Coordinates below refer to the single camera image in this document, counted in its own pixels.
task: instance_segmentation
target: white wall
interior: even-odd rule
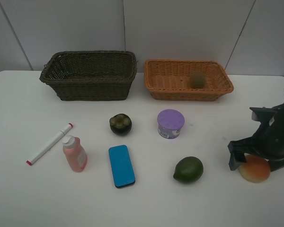
[[[257,0],[226,69],[284,76],[284,0]]]
[[[30,70],[30,67],[0,9],[0,71],[3,70]]]
[[[139,60],[216,60],[226,66],[254,0],[124,0],[126,49]]]
[[[122,0],[1,0],[34,70],[59,51],[125,50]]]

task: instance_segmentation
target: basket rim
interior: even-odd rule
[[[154,86],[151,86],[149,84],[149,73],[148,73],[148,64],[151,62],[187,62],[187,63],[192,63],[192,62],[198,62],[198,63],[211,63],[211,64],[215,64],[217,65],[220,70],[223,72],[223,75],[227,81],[227,83],[229,84],[229,88],[228,89],[193,89],[193,88],[186,88],[186,89],[170,89],[170,88],[156,88]],[[144,64],[144,84],[146,86],[146,88],[150,91],[150,92],[158,92],[158,93],[166,93],[166,92],[171,92],[171,93],[187,93],[187,94],[193,94],[193,93],[198,93],[201,95],[211,95],[211,94],[216,94],[216,95],[224,95],[224,94],[228,94],[231,93],[234,90],[233,84],[231,82],[231,80],[229,79],[228,75],[225,72],[225,69],[222,67],[222,65],[220,65],[218,62],[216,61],[205,61],[205,60],[168,60],[168,59],[150,59],[147,60]]]
[[[133,63],[133,67],[132,67],[132,73],[129,77],[124,78],[124,79],[109,79],[109,78],[104,78],[104,79],[99,79],[99,78],[88,78],[88,79],[50,79],[50,78],[46,78],[46,74],[48,73],[49,69],[51,68],[51,66],[53,65],[54,61],[56,58],[58,58],[60,55],[66,55],[66,54],[93,54],[93,53],[116,53],[116,54],[125,54],[125,55],[129,55],[132,58],[132,63]],[[131,51],[63,51],[63,52],[57,52],[55,53],[51,59],[49,60],[49,62],[44,65],[44,69],[41,71],[41,75],[40,75],[40,80],[43,83],[46,84],[87,84],[87,83],[114,83],[114,84],[128,84],[128,83],[132,83],[135,76],[137,74],[137,59],[136,56],[133,52]]]

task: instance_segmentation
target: purple lid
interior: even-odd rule
[[[168,130],[179,130],[184,125],[184,116],[177,110],[163,110],[158,115],[158,124]]]

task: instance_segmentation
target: purple container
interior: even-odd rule
[[[158,115],[158,132],[167,139],[174,139],[184,125],[184,116],[177,110],[163,110]]]

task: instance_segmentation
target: orange wicker basket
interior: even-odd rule
[[[193,72],[205,74],[203,89],[190,88]],[[215,101],[233,91],[224,68],[215,61],[149,60],[144,65],[144,83],[155,99]]]

